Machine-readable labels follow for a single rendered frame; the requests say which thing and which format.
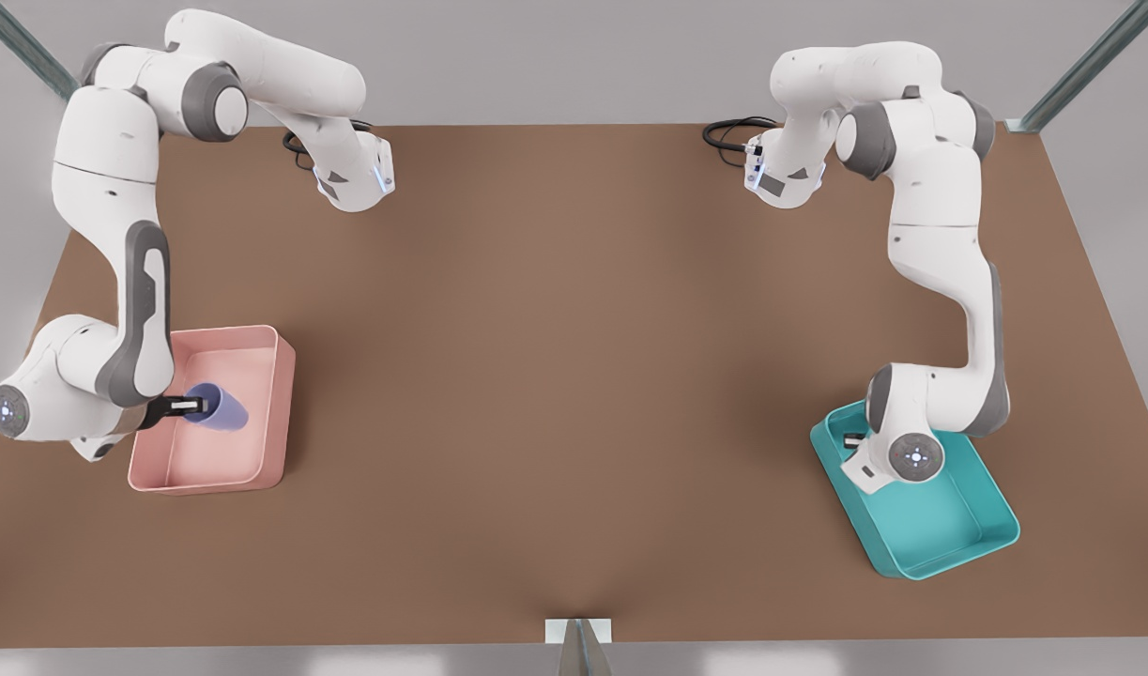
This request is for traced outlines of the blue plastic cup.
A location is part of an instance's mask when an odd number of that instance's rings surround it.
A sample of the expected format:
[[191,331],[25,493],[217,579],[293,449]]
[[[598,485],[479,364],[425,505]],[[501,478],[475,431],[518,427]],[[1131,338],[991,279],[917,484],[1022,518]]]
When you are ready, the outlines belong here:
[[188,424],[214,432],[239,432],[248,424],[249,414],[243,404],[216,382],[192,384],[186,397],[199,401],[197,409],[184,415]]

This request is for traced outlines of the pink plastic box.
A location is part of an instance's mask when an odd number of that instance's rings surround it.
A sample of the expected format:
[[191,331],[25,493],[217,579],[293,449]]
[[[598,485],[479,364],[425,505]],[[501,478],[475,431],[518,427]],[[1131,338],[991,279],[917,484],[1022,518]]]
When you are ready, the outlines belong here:
[[166,393],[216,382],[249,414],[239,432],[214,432],[166,418],[137,432],[129,463],[132,489],[204,495],[265,489],[284,476],[296,355],[272,326],[216,327],[171,334],[174,376]]

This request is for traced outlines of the teal plastic box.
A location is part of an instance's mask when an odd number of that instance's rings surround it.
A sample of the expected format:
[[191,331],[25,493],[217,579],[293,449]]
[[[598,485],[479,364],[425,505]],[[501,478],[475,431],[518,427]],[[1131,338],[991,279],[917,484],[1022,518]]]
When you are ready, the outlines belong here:
[[841,471],[855,453],[843,446],[841,437],[866,432],[863,402],[858,401],[815,424],[810,445],[882,576],[926,580],[1018,541],[1018,518],[964,434],[937,432],[946,463],[933,480],[892,483],[867,495]]

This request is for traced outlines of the silver frame post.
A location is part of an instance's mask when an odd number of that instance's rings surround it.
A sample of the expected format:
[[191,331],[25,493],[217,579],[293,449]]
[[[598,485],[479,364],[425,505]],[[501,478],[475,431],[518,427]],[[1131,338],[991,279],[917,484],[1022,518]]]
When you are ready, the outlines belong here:
[[1132,0],[1125,11],[1097,36],[1096,42],[1085,50],[1019,118],[1004,121],[1004,129],[1014,134],[1037,134],[1066,110],[1075,99],[1087,90],[1097,73],[1114,63],[1131,42],[1148,29],[1148,0]]
[[608,619],[546,619],[546,643],[560,643],[558,676],[613,676],[604,651],[612,642]]
[[68,102],[75,91],[79,90],[79,81],[75,80],[72,73],[60,64],[59,59],[38,41],[36,34],[25,28],[14,13],[8,11],[2,1],[0,1],[0,42],[63,102]]

